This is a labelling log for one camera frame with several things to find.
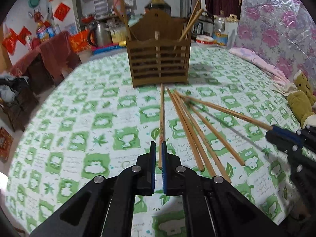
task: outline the orange bag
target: orange bag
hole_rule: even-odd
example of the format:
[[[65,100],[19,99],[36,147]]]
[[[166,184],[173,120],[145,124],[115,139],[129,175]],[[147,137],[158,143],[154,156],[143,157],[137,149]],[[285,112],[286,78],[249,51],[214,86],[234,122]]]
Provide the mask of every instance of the orange bag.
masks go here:
[[[8,53],[14,55],[18,35],[10,28],[10,34],[3,39],[2,45],[7,49]]]
[[[84,51],[90,47],[87,41],[88,34],[89,30],[84,30],[74,36],[69,37],[71,48],[75,53]]]

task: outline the pink cloth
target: pink cloth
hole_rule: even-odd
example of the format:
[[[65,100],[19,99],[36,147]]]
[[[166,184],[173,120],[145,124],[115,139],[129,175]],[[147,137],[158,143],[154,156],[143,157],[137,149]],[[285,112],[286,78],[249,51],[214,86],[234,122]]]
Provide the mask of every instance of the pink cloth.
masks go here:
[[[68,66],[74,69],[80,61],[78,55],[74,53],[70,47],[69,37],[70,34],[67,31],[63,31],[50,38],[22,57],[13,65],[10,69],[10,73],[14,76],[23,75],[28,66],[40,53],[47,71],[52,75],[55,81],[61,81],[63,79],[62,68]]]
[[[287,83],[290,83],[282,70],[266,63],[254,51],[246,48],[231,48],[229,52],[256,65],[280,86],[284,87]]]

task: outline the table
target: table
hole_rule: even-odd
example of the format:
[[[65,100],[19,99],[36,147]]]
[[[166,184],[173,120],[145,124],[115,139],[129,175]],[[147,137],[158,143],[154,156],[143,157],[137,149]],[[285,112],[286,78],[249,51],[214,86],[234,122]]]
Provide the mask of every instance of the table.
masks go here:
[[[221,48],[191,49],[189,85],[170,85],[267,124],[297,130],[286,99],[251,63]],[[198,121],[235,186],[279,224],[298,193],[289,181],[286,155],[265,130],[202,106],[203,113],[245,160],[242,167]],[[126,53],[78,67],[45,101],[28,125],[9,171],[6,205],[29,232],[96,175],[113,177],[135,164],[159,139],[160,88],[133,89]],[[170,98],[165,92],[168,151],[199,172]],[[219,174],[212,159],[211,163]],[[132,236],[186,236],[181,197],[167,197],[156,167],[155,194],[137,196]]]

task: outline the electric kettle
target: electric kettle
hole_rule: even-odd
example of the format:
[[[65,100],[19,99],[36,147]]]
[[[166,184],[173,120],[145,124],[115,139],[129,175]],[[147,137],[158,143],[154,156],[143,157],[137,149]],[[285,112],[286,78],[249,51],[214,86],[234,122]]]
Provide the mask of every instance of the electric kettle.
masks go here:
[[[92,33],[94,33],[96,43],[91,42]],[[104,22],[99,22],[96,26],[90,29],[87,40],[88,43],[94,47],[103,47],[112,43],[111,34]]]

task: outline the plastic sheet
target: plastic sheet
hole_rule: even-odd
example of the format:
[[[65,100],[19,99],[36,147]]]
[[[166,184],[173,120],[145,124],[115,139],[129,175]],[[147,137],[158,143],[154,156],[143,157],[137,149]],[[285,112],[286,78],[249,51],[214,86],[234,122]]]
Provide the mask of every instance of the plastic sheet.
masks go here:
[[[316,25],[300,0],[243,0],[235,47],[253,50],[292,81],[316,87]]]

